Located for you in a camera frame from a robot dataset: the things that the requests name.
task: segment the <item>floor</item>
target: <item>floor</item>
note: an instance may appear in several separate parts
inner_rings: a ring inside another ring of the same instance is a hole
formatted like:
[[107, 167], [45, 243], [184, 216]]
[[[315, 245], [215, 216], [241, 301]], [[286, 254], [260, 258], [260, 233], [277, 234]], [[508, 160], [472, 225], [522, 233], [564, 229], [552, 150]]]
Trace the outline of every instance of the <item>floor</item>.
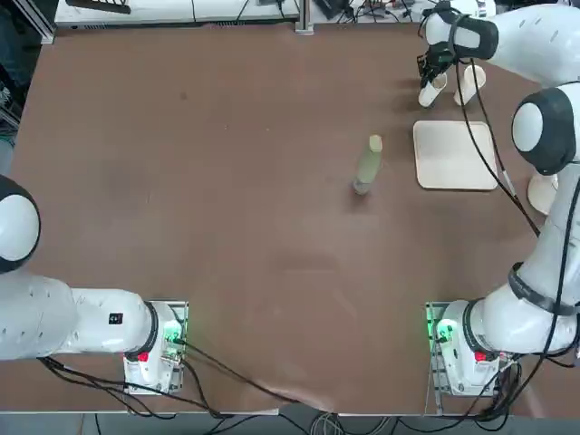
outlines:
[[[292, 418], [303, 428], [308, 428], [316, 411], [293, 405], [284, 408], [284, 414]], [[343, 425], [352, 434], [365, 433], [373, 427], [376, 418], [344, 418]], [[437, 419], [406, 418], [406, 422], [419, 429], [435, 429], [443, 423]], [[198, 435], [211, 429], [216, 421], [206, 414], [181, 414], [175, 420], [161, 421], [140, 419], [126, 414], [100, 414], [99, 423], [102, 435]], [[388, 425], [381, 433], [390, 434], [392, 426]], [[527, 418], [510, 418], [506, 427], [499, 432], [506, 435], [572, 435], [580, 431], [580, 421], [531, 420]], [[2, 435], [28, 435], [42, 433], [46, 435], [98, 435], [94, 414], [0, 414], [0, 433]], [[232, 435], [299, 435], [301, 432], [280, 417], [259, 417], [248, 421], [229, 432]], [[413, 433], [397, 427], [395, 435]], [[470, 422], [461, 424], [448, 433], [480, 434], [483, 430]]]

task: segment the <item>cylindrical bottle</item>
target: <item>cylindrical bottle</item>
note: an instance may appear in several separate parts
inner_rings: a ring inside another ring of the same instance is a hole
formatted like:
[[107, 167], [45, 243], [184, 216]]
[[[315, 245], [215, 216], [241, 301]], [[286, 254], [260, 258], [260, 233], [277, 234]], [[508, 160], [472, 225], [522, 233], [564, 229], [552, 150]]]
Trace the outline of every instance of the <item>cylindrical bottle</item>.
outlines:
[[382, 139], [373, 134], [369, 145], [359, 158], [358, 171], [353, 182], [354, 191], [359, 195], [366, 194], [371, 189], [371, 183], [381, 166]]

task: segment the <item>black band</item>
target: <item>black band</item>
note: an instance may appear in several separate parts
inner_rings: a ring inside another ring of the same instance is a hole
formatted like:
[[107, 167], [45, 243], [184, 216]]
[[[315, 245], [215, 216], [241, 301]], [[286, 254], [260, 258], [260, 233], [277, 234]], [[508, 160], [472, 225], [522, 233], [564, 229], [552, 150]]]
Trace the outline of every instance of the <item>black band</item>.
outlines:
[[145, 342], [145, 344], [143, 344], [137, 351], [125, 353], [125, 357], [129, 361], [137, 361], [137, 357], [141, 353], [151, 352], [151, 349], [153, 349], [153, 345], [157, 340], [157, 334], [159, 333], [160, 329], [160, 319], [157, 316], [157, 311], [155, 311], [155, 307], [149, 301], [143, 301], [143, 303], [145, 304], [145, 306], [147, 306], [147, 308], [149, 308], [149, 311], [151, 313], [151, 331], [149, 337], [147, 337], [147, 341]]
[[466, 306], [465, 310], [463, 310], [463, 335], [465, 336], [465, 341], [467, 342], [469, 349], [471, 349], [472, 352], [486, 353], [488, 350], [481, 347], [478, 340], [475, 338], [475, 334], [471, 330], [471, 311], [473, 310], [475, 304], [480, 300], [481, 298], [469, 301], [468, 306]]
[[[430, 9], [430, 15], [437, 14], [441, 20], [451, 26], [449, 40], [446, 43], [435, 43], [446, 45], [446, 48], [455, 53], [459, 58], [473, 57], [476, 59], [491, 59], [496, 53], [499, 44], [498, 27], [489, 20], [479, 20], [462, 14], [458, 9], [451, 7], [451, 3], [446, 0], [439, 1], [435, 7]], [[479, 45], [475, 48], [465, 47], [455, 44], [455, 33], [461, 23], [461, 28], [470, 30], [479, 35]]]
[[560, 304], [560, 307], [556, 313], [556, 303], [554, 299], [545, 297], [541, 295], [532, 287], [527, 285], [522, 278], [517, 275], [518, 269], [522, 266], [521, 263], [515, 263], [512, 269], [509, 271], [507, 276], [507, 282], [511, 291], [514, 292], [517, 299], [526, 299], [530, 304], [533, 304], [544, 311], [548, 311], [551, 314], [557, 315], [574, 315], [576, 314], [576, 309], [573, 306], [567, 304]]
[[451, 29], [449, 30], [449, 40], [447, 41], [447, 49], [451, 52], [451, 54], [453, 54], [453, 57], [455, 57], [455, 55], [457, 54], [455, 52], [455, 34], [457, 33], [457, 28], [459, 26], [459, 22], [463, 19], [463, 18], [467, 18], [469, 15], [468, 14], [461, 14], [457, 17], [457, 19], [455, 21], [453, 21], [453, 24], [451, 25]]

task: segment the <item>black cable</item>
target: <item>black cable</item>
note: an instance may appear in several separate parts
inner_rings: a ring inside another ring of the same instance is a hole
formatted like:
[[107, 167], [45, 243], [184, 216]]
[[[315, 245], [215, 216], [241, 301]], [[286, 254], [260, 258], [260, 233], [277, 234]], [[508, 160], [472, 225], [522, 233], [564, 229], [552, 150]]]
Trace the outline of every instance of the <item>black cable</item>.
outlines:
[[282, 19], [285, 20], [286, 17], [284, 15], [284, 11], [282, 10], [282, 0], [275, 0], [275, 2], [278, 5], [278, 10], [280, 11], [280, 16], [282, 16]]
[[486, 432], [499, 432], [500, 430], [504, 429], [504, 426], [506, 426], [506, 423], [508, 422], [508, 417], [509, 417], [509, 412], [506, 412], [504, 414], [504, 420], [496, 428], [486, 428], [478, 421], [476, 421], [475, 424], [477, 424], [480, 429], [483, 429]]
[[407, 13], [407, 16], [409, 17], [409, 20], [411, 22], [413, 22], [413, 17], [411, 16], [411, 10], [407, 6], [407, 2], [405, 2], [405, 0], [401, 0], [401, 3], [402, 3], [403, 6], [405, 6], [405, 12]]
[[296, 423], [294, 420], [292, 420], [291, 418], [289, 418], [288, 416], [279, 413], [278, 417], [282, 417], [284, 420], [288, 421], [290, 424], [292, 424], [295, 428], [299, 429], [304, 435], [310, 435], [306, 429], [304, 429], [302, 426], [300, 426], [298, 423]]
[[239, 19], [242, 16], [242, 14], [244, 13], [244, 11], [246, 10], [247, 4], [250, 3], [250, 0], [246, 0], [246, 2], [244, 3], [244, 5], [242, 6], [242, 9], [239, 11], [239, 14], [237, 15], [236, 18], [236, 23], [239, 23]]
[[209, 411], [204, 406], [203, 403], [200, 403], [198, 401], [193, 401], [191, 399], [185, 399], [183, 397], [179, 397], [179, 396], [176, 396], [174, 394], [171, 394], [171, 393], [168, 393], [168, 392], [164, 392], [164, 391], [159, 391], [159, 390], [156, 390], [154, 388], [148, 387], [146, 385], [139, 385], [139, 384], [134, 383], [134, 382], [111, 381], [111, 380], [108, 380], [108, 379], [99, 378], [97, 376], [92, 376], [92, 375], [90, 375], [88, 373], [78, 372], [76, 370], [69, 369], [64, 364], [56, 361], [53, 358], [51, 358], [50, 360], [52, 360], [52, 362], [55, 364], [54, 368], [56, 370], [58, 370], [59, 372], [69, 373], [69, 374], [71, 374], [73, 376], [81, 377], [81, 378], [83, 378], [83, 379], [85, 379], [86, 381], [89, 381], [89, 382], [90, 381], [95, 381], [95, 382], [99, 382], [99, 383], [108, 383], [110, 385], [121, 386], [122, 388], [132, 387], [132, 388], [135, 388], [135, 389], [145, 390], [145, 391], [148, 391], [148, 392], [155, 392], [156, 394], [159, 394], [159, 395], [164, 396], [164, 397], [168, 397], [168, 398], [173, 399], [175, 401], [183, 401], [185, 403], [188, 403], [188, 404], [191, 404], [191, 405], [195, 405], [195, 406], [197, 406], [197, 407], [199, 407], [199, 408], [201, 408], [201, 409], [203, 409], [205, 411]]
[[574, 369], [575, 368], [575, 365], [573, 365], [573, 364], [568, 364], [566, 362], [560, 362], [560, 361], [555, 360], [554, 358], [551, 358], [549, 356], [547, 356], [546, 359], [548, 361], [550, 361], [551, 363], [554, 363], [555, 365], [559, 365], [560, 367], [564, 367], [565, 369]]
[[371, 6], [372, 19], [376, 23], [377, 22], [377, 16], [374, 14], [374, 6], [372, 5], [372, 3], [373, 3], [373, 1], [371, 0], [371, 2], [369, 3], [369, 5]]
[[[511, 186], [511, 179], [509, 178], [508, 172], [506, 171], [506, 166], [504, 165], [504, 162], [501, 159], [501, 154], [499, 153], [499, 147], [498, 147], [498, 141], [496, 140], [496, 135], [495, 135], [493, 129], [491, 128], [491, 122], [489, 121], [488, 111], [486, 111], [486, 106], [483, 104], [483, 100], [481, 99], [481, 93], [479, 92], [479, 85], [478, 85], [478, 76], [475, 72], [475, 63], [473, 62], [473, 58], [470, 59], [470, 64], [471, 64], [471, 72], [473, 74], [473, 81], [475, 83], [475, 93], [478, 97], [479, 108], [481, 108], [481, 112], [483, 113], [483, 117], [486, 120], [486, 124], [489, 126], [489, 135], [491, 136], [491, 144], [493, 145], [493, 150], [495, 151], [496, 158], [498, 159], [499, 169], [503, 173], [504, 178], [506, 179], [506, 182]], [[519, 198], [517, 197], [517, 193], [516, 193], [515, 189], [513, 188], [513, 186], [511, 186], [511, 188], [513, 190], [511, 192], [512, 197], [519, 203], [519, 205], [521, 206], [520, 211], [522, 213], [524, 213], [524, 217], [526, 218], [527, 223], [531, 226], [532, 230], [534, 231], [534, 234], [536, 234], [536, 236], [538, 236], [540, 234], [540, 231], [537, 228], [536, 223], [532, 220], [532, 218], [528, 215], [528, 213], [524, 209], [524, 206], [521, 203], [521, 201], [519, 200]]]
[[[152, 411], [141, 399], [133, 396], [132, 394], [124, 391], [124, 390], [120, 390], [114, 387], [105, 387], [103, 385], [100, 385], [99, 383], [95, 382], [95, 381], [90, 381], [90, 383], [87, 382], [82, 382], [82, 381], [77, 381], [75, 379], [71, 379], [68, 378], [66, 376], [64, 376], [63, 374], [57, 372], [52, 365], [49, 362], [45, 362], [43, 360], [52, 360], [52, 358], [43, 358], [40, 359], [41, 363], [43, 363], [44, 367], [46, 367], [46, 369], [48, 369], [49, 372], [51, 372], [52, 374], [54, 374], [57, 378], [68, 382], [68, 383], [72, 383], [75, 385], [81, 385], [87, 388], [91, 388], [94, 390], [100, 390], [103, 392], [106, 392], [107, 394], [109, 394], [115, 401], [118, 401], [119, 403], [121, 403], [122, 405], [124, 405], [125, 407], [127, 407], [127, 409], [129, 411], [131, 411], [132, 413], [134, 413], [135, 415], [139, 416], [139, 417], [155, 417], [156, 419], [159, 420], [173, 420], [175, 419], [175, 417], [177, 416], [177, 414], [171, 415], [171, 416], [164, 416], [164, 415], [159, 415], [156, 412]], [[136, 401], [147, 413], [143, 413], [140, 411], [137, 411], [133, 406], [129, 405], [126, 401], [124, 401], [123, 399], [121, 399], [120, 397], [117, 397], [115, 394], [113, 394], [112, 392], [116, 392], [120, 395], [123, 395], [125, 397], [129, 397], [130, 399], [133, 399], [134, 401]]]
[[351, 8], [351, 5], [353, 4], [354, 0], [351, 0], [348, 5], [343, 9], [343, 13], [341, 14], [341, 16], [338, 17], [338, 20], [336, 20], [337, 24], [341, 23], [341, 20], [343, 19], [343, 17], [346, 15], [346, 11], [349, 10], [349, 8]]
[[[475, 93], [478, 97], [479, 107], [481, 108], [481, 111], [483, 112], [483, 117], [486, 120], [486, 124], [490, 125], [488, 111], [486, 111], [486, 106], [484, 106], [483, 100], [481, 100], [481, 93], [479, 92], [478, 75], [475, 72], [475, 62], [473, 62], [473, 59], [470, 59], [469, 62], [471, 64], [471, 71], [473, 72], [473, 80], [475, 83]], [[506, 167], [504, 166], [504, 162], [501, 159], [501, 155], [499, 154], [498, 142], [496, 141], [496, 135], [494, 134], [493, 129], [491, 129], [491, 128], [489, 129], [489, 135], [491, 136], [491, 143], [493, 145], [493, 150], [496, 152], [496, 159], [498, 159], [499, 168], [501, 169], [502, 172], [505, 172]]]
[[391, 430], [389, 430], [389, 435], [394, 435], [394, 433], [397, 429], [397, 426], [399, 426], [400, 419], [401, 419], [401, 417], [395, 418], [395, 422], [393, 423]]
[[201, 402], [204, 404], [204, 406], [206, 406], [206, 408], [208, 409], [209, 415], [211, 415], [214, 419], [225, 419], [231, 417], [225, 416], [221, 412], [216, 411], [209, 406], [208, 399], [206, 398], [206, 395], [203, 392], [203, 388], [201, 387], [201, 381], [199, 380], [198, 373], [195, 371], [193, 366], [185, 359], [182, 360], [181, 362], [183, 363], [185, 368], [188, 369], [189, 373], [191, 373], [191, 376], [193, 377], [193, 380], [196, 383], [196, 387], [198, 388], [199, 398], [201, 399]]
[[341, 423], [341, 421], [339, 420], [338, 414], [334, 414], [334, 421], [336, 422], [336, 424], [338, 425], [338, 427], [341, 428], [341, 431], [345, 435], [371, 435], [373, 432], [375, 432], [376, 430], [378, 430], [383, 424], [386, 424], [386, 422], [388, 422], [388, 421], [385, 422], [381, 418], [381, 420], [377, 424], [375, 424], [372, 429], [367, 430], [366, 432], [360, 433], [360, 432], [349, 432], [348, 430], [346, 430], [344, 428], [343, 424]]
[[[526, 219], [527, 223], [532, 228], [532, 231], [534, 231], [534, 234], [536, 234], [536, 236], [539, 236], [539, 234], [540, 234], [539, 229], [537, 228], [537, 226], [534, 223], [534, 221], [532, 220], [532, 218], [528, 215], [528, 213], [524, 209], [524, 206], [522, 205], [522, 203], [519, 201], [519, 199], [514, 198], [512, 196], [512, 194], [509, 192], [509, 190], [503, 185], [503, 183], [501, 182], [501, 180], [499, 179], [499, 177], [495, 173], [495, 171], [489, 166], [489, 163], [486, 160], [486, 158], [483, 156], [483, 153], [481, 152], [481, 149], [479, 148], [479, 145], [478, 145], [477, 141], [475, 140], [475, 136], [473, 135], [473, 131], [471, 130], [471, 125], [469, 124], [469, 117], [468, 117], [467, 111], [465, 109], [465, 100], [463, 99], [463, 92], [461, 91], [461, 83], [459, 80], [459, 64], [458, 63], [455, 63], [455, 73], [456, 73], [457, 86], [458, 86], [458, 92], [459, 92], [459, 100], [461, 102], [461, 112], [463, 113], [463, 119], [465, 121], [465, 125], [468, 128], [469, 137], [471, 138], [471, 141], [473, 142], [473, 145], [475, 146], [475, 149], [479, 155], [479, 158], [481, 159], [481, 161], [485, 165], [486, 169], [488, 170], [489, 175], [491, 175], [491, 177], [497, 182], [498, 186], [503, 190], [503, 192], [507, 195], [507, 197], [514, 203], [514, 205], [517, 207], [517, 209], [519, 209], [519, 211], [522, 213], [522, 215]], [[488, 123], [488, 126], [489, 126], [489, 130], [492, 131], [493, 129], [491, 127], [491, 124]]]
[[250, 420], [253, 420], [253, 419], [257, 419], [258, 417], [260, 417], [260, 416], [259, 415], [250, 415], [249, 417], [245, 417], [244, 419], [242, 419], [240, 421], [237, 421], [234, 424], [231, 424], [231, 425], [227, 426], [226, 428], [219, 429], [219, 430], [212, 429], [212, 430], [210, 430], [208, 432], [205, 432], [203, 435], [217, 435], [218, 433], [222, 433], [222, 432], [225, 432], [227, 430], [232, 430], [235, 427], [239, 426], [240, 424], [243, 424], [246, 421], [250, 421]]
[[221, 426], [225, 422], [226, 422], [225, 420], [218, 421], [217, 424], [213, 428], [211, 428], [209, 431], [207, 431], [206, 433], [213, 433], [214, 430], [217, 430], [219, 428], [219, 426]]
[[409, 424], [405, 423], [402, 418], [399, 418], [399, 423], [402, 424], [405, 428], [407, 428], [409, 430], [414, 430], [414, 431], [420, 432], [420, 433], [435, 433], [435, 432], [442, 432], [442, 431], [447, 430], [447, 429], [455, 428], [455, 427], [459, 426], [463, 421], [469, 419], [469, 413], [471, 411], [473, 411], [473, 409], [475, 408], [475, 405], [478, 403], [479, 399], [481, 399], [483, 394], [488, 390], [489, 386], [497, 379], [497, 377], [500, 375], [500, 373], [501, 372], [494, 373], [494, 375], [491, 377], [491, 379], [483, 386], [483, 388], [481, 389], [481, 392], [478, 394], [478, 396], [475, 398], [475, 400], [471, 403], [468, 410], [465, 411], [463, 413], [463, 415], [458, 417], [457, 421], [455, 421], [454, 423], [451, 423], [448, 426], [443, 426], [441, 428], [431, 429], [431, 430], [422, 430], [422, 429], [413, 428]]
[[97, 433], [102, 435], [101, 425], [99, 424], [99, 416], [96, 413], [94, 414], [94, 425], [97, 427]]
[[537, 371], [541, 367], [542, 363], [544, 362], [544, 360], [548, 356], [548, 350], [550, 348], [550, 344], [552, 343], [552, 338], [554, 337], [554, 333], [556, 331], [556, 322], [557, 322], [557, 318], [558, 318], [557, 313], [558, 313], [560, 305], [562, 303], [562, 291], [564, 289], [564, 277], [566, 275], [566, 262], [567, 262], [567, 258], [568, 258], [568, 246], [570, 243], [570, 236], [572, 234], [572, 225], [574, 223], [574, 213], [575, 213], [575, 208], [576, 208], [576, 205], [578, 202], [579, 195], [580, 195], [580, 179], [578, 179], [578, 181], [576, 182], [574, 193], [572, 195], [572, 201], [570, 203], [570, 210], [568, 211], [568, 217], [567, 217], [566, 224], [565, 224], [564, 243], [562, 246], [562, 260], [560, 263], [560, 274], [558, 277], [558, 288], [557, 288], [557, 293], [556, 293], [555, 309], [554, 309], [554, 315], [552, 316], [552, 323], [550, 325], [549, 333], [548, 333], [548, 336], [546, 339], [546, 345], [544, 346], [544, 350], [540, 354], [540, 356], [537, 360], [536, 366], [534, 366], [534, 369], [532, 370], [532, 372], [527, 376], [526, 380], [521, 384], [521, 386], [514, 393], [513, 397], [510, 399], [510, 401], [505, 405], [508, 408], [517, 400], [517, 398], [522, 393], [522, 391], [531, 382], [531, 380], [534, 378]]
[[226, 372], [229, 372], [231, 374], [233, 374], [235, 377], [237, 377], [240, 381], [247, 383], [248, 385], [253, 386], [254, 388], [260, 390], [261, 392], [264, 392], [278, 400], [281, 401], [288, 401], [290, 403], [299, 403], [299, 401], [297, 401], [296, 399], [292, 399], [290, 397], [284, 396], [284, 394], [278, 394], [277, 392], [274, 391], [270, 391], [267, 388], [263, 387], [262, 385], [252, 381], [251, 379], [247, 378], [246, 376], [243, 376], [241, 374], [239, 374], [238, 372], [234, 371], [233, 369], [230, 369], [229, 367], [227, 367], [224, 363], [222, 363], [220, 360], [214, 358], [213, 356], [209, 355], [208, 353], [202, 351], [201, 349], [199, 349], [197, 346], [194, 346], [191, 343], [186, 342], [185, 340], [181, 340], [181, 339], [177, 339], [174, 340], [173, 343], [177, 343], [177, 344], [183, 344], [186, 347], [188, 347], [189, 349], [191, 349], [192, 351], [199, 353], [200, 355], [202, 355], [203, 357], [207, 358], [208, 360], [210, 360], [211, 362], [215, 363], [217, 366], [219, 366], [220, 368], [224, 369]]

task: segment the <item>metal frame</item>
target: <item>metal frame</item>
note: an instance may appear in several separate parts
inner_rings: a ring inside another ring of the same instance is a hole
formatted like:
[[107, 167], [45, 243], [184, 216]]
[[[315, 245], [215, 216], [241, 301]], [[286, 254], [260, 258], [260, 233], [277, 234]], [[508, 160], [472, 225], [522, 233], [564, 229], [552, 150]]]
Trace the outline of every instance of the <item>metal frame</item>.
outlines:
[[18, 126], [20, 125], [20, 117], [1, 105], [0, 105], [0, 120], [6, 121], [16, 130], [18, 130]]
[[310, 22], [310, 0], [300, 0], [299, 19], [296, 22], [297, 34], [314, 34], [314, 26]]
[[40, 9], [34, 4], [34, 0], [13, 0], [20, 12], [28, 22], [36, 29], [42, 39], [42, 44], [52, 44], [54, 41], [54, 26], [46, 19]]

